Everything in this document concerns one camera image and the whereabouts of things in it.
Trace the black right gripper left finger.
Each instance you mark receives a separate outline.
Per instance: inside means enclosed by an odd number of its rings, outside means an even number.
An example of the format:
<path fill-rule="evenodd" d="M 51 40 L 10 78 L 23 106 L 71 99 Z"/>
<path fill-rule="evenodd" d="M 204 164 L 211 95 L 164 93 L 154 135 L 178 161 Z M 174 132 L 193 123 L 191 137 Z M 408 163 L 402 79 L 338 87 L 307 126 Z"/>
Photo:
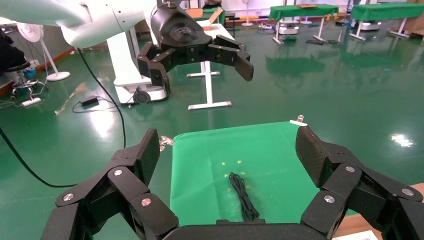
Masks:
<path fill-rule="evenodd" d="M 104 169 L 57 197 L 41 238 L 91 240 L 121 215 L 139 239 L 164 239 L 179 220 L 149 189 L 159 157 L 159 135 L 150 128 L 140 143 L 116 151 Z"/>

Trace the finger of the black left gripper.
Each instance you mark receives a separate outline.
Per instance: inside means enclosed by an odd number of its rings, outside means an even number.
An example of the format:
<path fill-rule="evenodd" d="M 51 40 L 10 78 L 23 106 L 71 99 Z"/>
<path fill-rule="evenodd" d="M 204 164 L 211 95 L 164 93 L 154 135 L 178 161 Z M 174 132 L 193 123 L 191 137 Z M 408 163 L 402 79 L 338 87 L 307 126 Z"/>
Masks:
<path fill-rule="evenodd" d="M 175 48 L 162 49 L 148 41 L 136 57 L 140 74 L 150 78 L 153 86 L 162 87 L 166 97 L 171 93 L 168 72 L 177 65 L 176 52 Z"/>
<path fill-rule="evenodd" d="M 254 75 L 250 59 L 251 55 L 243 43 L 220 34 L 207 45 L 208 61 L 234 67 L 246 82 L 252 81 Z"/>

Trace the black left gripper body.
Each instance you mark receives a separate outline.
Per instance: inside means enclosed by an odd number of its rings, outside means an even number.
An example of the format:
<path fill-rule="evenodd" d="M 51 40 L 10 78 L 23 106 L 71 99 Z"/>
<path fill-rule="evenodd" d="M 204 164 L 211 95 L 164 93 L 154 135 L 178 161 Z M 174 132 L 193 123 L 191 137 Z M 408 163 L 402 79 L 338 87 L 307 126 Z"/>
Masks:
<path fill-rule="evenodd" d="M 166 67 L 209 61 L 213 38 L 180 7 L 163 4 L 153 12 L 151 29 Z"/>

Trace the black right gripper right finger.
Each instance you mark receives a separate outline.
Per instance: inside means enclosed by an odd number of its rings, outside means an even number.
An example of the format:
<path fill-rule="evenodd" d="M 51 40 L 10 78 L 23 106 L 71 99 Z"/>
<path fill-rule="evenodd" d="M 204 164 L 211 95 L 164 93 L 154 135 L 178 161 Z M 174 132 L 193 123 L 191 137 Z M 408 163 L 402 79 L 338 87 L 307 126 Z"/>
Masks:
<path fill-rule="evenodd" d="M 385 240 L 424 237 L 424 197 L 415 188 L 365 166 L 345 146 L 298 128 L 295 151 L 318 193 L 301 215 L 302 225 L 331 239 L 348 210 L 360 214 Z"/>

